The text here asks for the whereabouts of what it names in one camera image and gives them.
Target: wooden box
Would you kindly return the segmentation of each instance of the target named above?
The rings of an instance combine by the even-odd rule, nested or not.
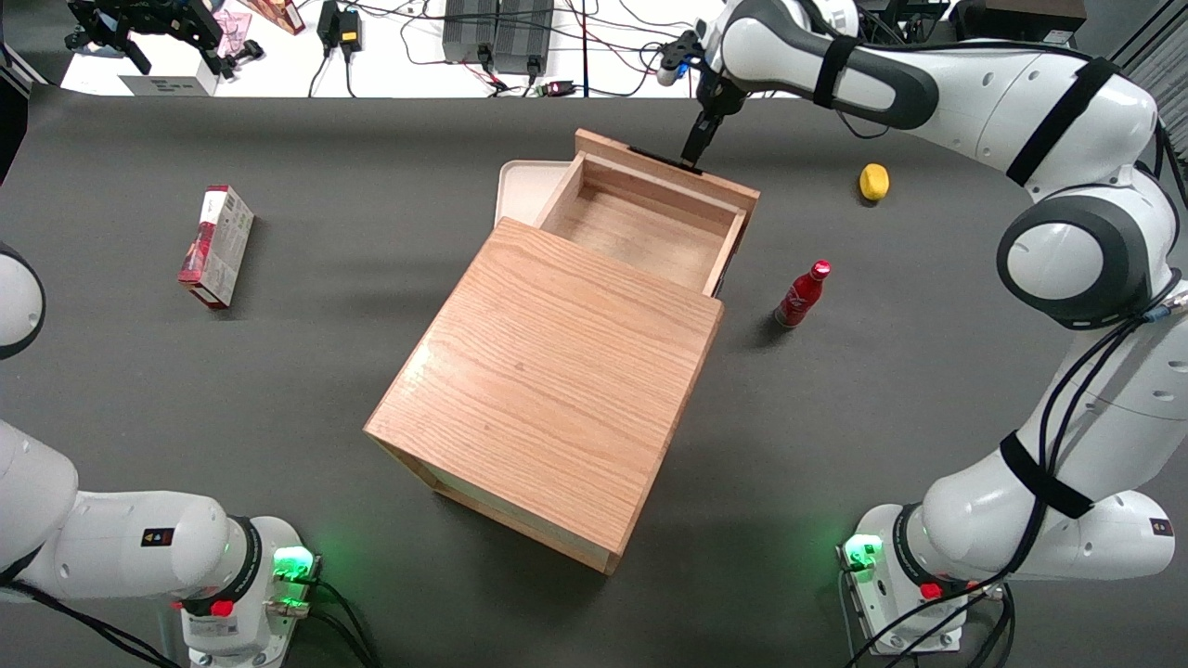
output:
[[[611,574],[757,198],[580,132],[539,228],[495,226],[364,430],[438,493]]]
[[[579,131],[577,156],[536,227],[713,296],[758,193]]]

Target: red box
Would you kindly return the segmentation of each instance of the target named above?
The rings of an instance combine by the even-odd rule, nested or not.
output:
[[[185,253],[177,282],[209,308],[230,307],[254,220],[252,209],[230,185],[207,188],[198,234]]]
[[[305,30],[305,21],[297,13],[293,0],[240,0],[255,13],[279,25],[290,34]]]

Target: coca-cola bottle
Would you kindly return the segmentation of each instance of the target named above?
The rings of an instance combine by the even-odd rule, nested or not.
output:
[[[792,329],[804,320],[813,304],[821,298],[821,289],[829,276],[829,263],[817,260],[808,273],[797,278],[792,286],[788,289],[784,301],[776,307],[776,322]]]

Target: green led light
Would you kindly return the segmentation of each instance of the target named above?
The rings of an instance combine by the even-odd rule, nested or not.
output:
[[[874,568],[874,560],[883,553],[883,538],[857,534],[846,541],[842,550],[849,560],[851,571],[866,571]]]
[[[309,578],[314,573],[314,553],[296,546],[272,554],[272,572],[279,578]]]

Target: table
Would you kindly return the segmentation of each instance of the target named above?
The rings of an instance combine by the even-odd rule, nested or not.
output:
[[[0,234],[49,303],[43,335],[0,365],[4,420],[68,455],[83,489],[196,492],[289,519],[388,666],[841,666],[833,546],[867,509],[918,500],[997,447],[1067,348],[998,279],[1001,232],[1030,202],[988,168],[893,131],[859,141],[808,102],[751,100],[732,116],[701,166],[763,198],[611,579],[440,498],[360,430],[491,234],[505,162],[569,159],[579,126],[672,155],[696,112],[39,89]],[[864,207],[854,179],[872,160],[892,189]],[[175,282],[216,182],[263,218],[222,315]],[[834,265],[822,301],[772,336],[771,309],[820,257]],[[1143,489],[1173,518],[1188,517],[1184,454]],[[1013,662],[1176,666],[1186,587],[1188,550],[1152,578],[1018,582]],[[78,607],[150,638],[158,610],[171,615]],[[992,610],[974,616],[982,629]],[[0,647],[13,666],[133,666],[32,606],[0,606]],[[291,668],[349,664],[324,629],[298,629]]]
[[[581,8],[581,0],[573,0]],[[367,7],[394,10],[388,17],[373,15],[373,10],[360,10],[364,50],[352,59],[352,89],[359,97],[486,97],[492,88],[480,81],[475,73],[460,64],[416,64],[441,61],[441,21],[413,19],[425,7],[430,17],[444,12],[446,0],[429,0],[412,4],[404,0],[371,0]],[[259,62],[245,63],[233,81],[220,82],[216,97],[305,97],[310,81],[322,61],[322,45],[315,34],[322,4],[307,0],[299,10],[307,29],[297,36],[253,13],[248,26],[248,38],[259,42],[266,57]],[[569,11],[565,0],[557,0],[554,12],[554,33],[550,43],[549,65],[545,76],[537,83],[554,80],[583,81],[582,30],[580,19]],[[644,80],[639,56],[631,50],[612,50],[606,44],[639,48],[649,42],[671,42],[687,25],[649,26],[636,19],[655,24],[691,21],[699,17],[713,18],[721,13],[720,0],[587,0],[587,8],[594,13],[587,29],[589,86],[608,93],[631,93],[642,97],[689,97],[693,86],[682,81],[664,88],[655,77]],[[236,0],[227,0],[225,8],[248,12]],[[600,19],[620,24],[607,25]],[[190,46],[164,38],[152,40],[145,48],[150,61],[168,53],[184,53]],[[124,59],[75,56],[70,69],[62,80],[62,88],[94,95],[131,95],[119,75],[139,74],[135,67]],[[508,86],[525,86],[526,76],[505,76]],[[519,95],[516,90],[511,95]],[[317,97],[347,97],[346,67],[342,53],[335,50],[314,87]]]

